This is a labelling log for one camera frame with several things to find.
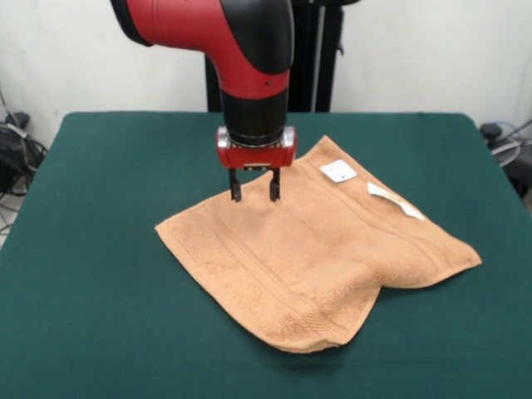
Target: green tablecloth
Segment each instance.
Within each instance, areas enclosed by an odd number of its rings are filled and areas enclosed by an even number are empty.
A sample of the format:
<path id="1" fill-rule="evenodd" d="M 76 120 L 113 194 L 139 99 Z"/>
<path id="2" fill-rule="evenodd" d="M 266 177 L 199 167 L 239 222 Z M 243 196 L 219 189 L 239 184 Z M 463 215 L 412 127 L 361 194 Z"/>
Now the green tablecloth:
<path id="1" fill-rule="evenodd" d="M 300 155 L 329 135 L 484 264 L 433 288 L 384 289 L 346 347 L 279 352 L 154 231 L 228 188 L 221 116 L 69 115 L 0 253 L 0 397 L 530 397 L 532 224 L 472 122 L 290 120 Z"/>

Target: black stand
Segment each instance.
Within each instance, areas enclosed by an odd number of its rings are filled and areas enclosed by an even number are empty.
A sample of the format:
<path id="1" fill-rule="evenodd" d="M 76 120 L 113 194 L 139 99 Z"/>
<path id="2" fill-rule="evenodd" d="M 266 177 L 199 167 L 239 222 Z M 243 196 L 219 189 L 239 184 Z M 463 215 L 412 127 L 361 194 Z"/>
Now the black stand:
<path id="1" fill-rule="evenodd" d="M 334 70 L 341 48 L 342 6 L 359 0 L 292 0 L 295 54 L 290 73 L 288 110 L 329 112 L 333 96 Z M 209 112 L 222 111 L 218 77 L 205 58 Z"/>

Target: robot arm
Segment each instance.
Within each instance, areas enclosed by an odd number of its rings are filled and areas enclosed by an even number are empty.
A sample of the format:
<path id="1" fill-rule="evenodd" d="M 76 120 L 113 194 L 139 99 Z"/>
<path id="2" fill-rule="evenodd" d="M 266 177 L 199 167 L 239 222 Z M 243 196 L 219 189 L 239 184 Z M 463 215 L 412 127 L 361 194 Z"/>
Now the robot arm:
<path id="1" fill-rule="evenodd" d="M 224 121 L 218 154 L 240 201 L 237 169 L 271 169 L 270 198 L 280 168 L 292 164 L 295 129 L 286 127 L 293 63 L 290 0 L 111 0 L 124 33 L 145 46 L 204 52 L 218 73 Z"/>

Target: towel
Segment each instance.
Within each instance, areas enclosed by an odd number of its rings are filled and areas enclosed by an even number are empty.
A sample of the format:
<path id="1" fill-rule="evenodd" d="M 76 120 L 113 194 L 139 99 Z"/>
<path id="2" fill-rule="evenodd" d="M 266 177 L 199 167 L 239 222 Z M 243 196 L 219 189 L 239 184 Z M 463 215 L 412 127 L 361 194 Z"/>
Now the towel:
<path id="1" fill-rule="evenodd" d="M 155 229 L 234 320 L 282 351 L 344 345 L 381 287 L 424 288 L 481 263 L 326 136 L 283 170 L 279 202 L 269 179 L 243 185 L 241 203 L 225 192 Z"/>

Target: white tag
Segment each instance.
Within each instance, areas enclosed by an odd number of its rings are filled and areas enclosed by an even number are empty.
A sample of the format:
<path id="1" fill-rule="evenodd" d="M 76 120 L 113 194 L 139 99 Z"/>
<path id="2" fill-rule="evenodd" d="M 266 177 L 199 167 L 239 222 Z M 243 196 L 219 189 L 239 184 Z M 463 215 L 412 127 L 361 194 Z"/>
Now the white tag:
<path id="1" fill-rule="evenodd" d="M 389 200 L 394 204 L 399 205 L 406 215 L 421 221 L 425 220 L 423 215 L 416 208 L 408 204 L 402 198 L 399 198 L 397 195 L 394 195 L 391 192 L 382 189 L 381 187 L 377 187 L 373 183 L 367 183 L 367 190 L 371 195 L 376 195 L 377 197 L 385 198 L 386 200 Z"/>
<path id="2" fill-rule="evenodd" d="M 335 160 L 319 169 L 334 183 L 342 183 L 357 176 L 357 172 L 343 160 Z"/>

